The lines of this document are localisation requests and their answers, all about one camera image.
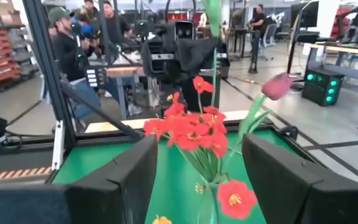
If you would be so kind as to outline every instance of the vase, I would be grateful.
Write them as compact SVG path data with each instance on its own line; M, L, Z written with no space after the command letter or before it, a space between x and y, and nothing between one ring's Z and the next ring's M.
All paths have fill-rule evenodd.
M200 209L197 215L197 224L220 224L219 204L216 198L219 185L207 185L203 190Z

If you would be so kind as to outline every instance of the green cap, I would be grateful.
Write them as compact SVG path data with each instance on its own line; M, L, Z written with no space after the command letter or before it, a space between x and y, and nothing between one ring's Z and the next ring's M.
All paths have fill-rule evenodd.
M48 19L51 24L54 24L63 18L70 18L70 13L66 11L66 9L62 7L55 7L49 10Z

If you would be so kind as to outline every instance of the orange striped tape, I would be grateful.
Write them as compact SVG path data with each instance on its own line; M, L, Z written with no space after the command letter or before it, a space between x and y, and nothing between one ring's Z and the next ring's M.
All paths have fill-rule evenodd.
M49 175L50 171L51 167L4 171L0 172L0 180Z

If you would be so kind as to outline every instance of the tulip bud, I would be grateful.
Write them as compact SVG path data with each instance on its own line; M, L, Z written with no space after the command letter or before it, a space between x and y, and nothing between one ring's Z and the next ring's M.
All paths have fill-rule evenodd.
M269 97L271 100L279 100L291 88L293 80L290 76L283 72L274 76L272 79L262 85L262 93Z

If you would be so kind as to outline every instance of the green table surface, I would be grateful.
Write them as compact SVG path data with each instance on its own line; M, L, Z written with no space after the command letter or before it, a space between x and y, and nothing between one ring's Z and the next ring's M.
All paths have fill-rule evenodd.
M256 131L255 134L283 147L284 150L294 152L271 130ZM230 143L236 140L236 136L237 134L227 134ZM146 223L151 224L158 215L167 217L173 224L195 224L202 196L195 191L195 185L202 184L200 175L184 160L177 148L168 148L166 143L166 141L159 143L157 175ZM53 184L75 182L107 164L132 145L133 143L125 143L74 148L53 180ZM226 170L229 171L231 178L243 181L252 188L241 155L236 154ZM253 208L246 221L232 220L223 214L221 217L221 223L224 224L266 223L259 206Z

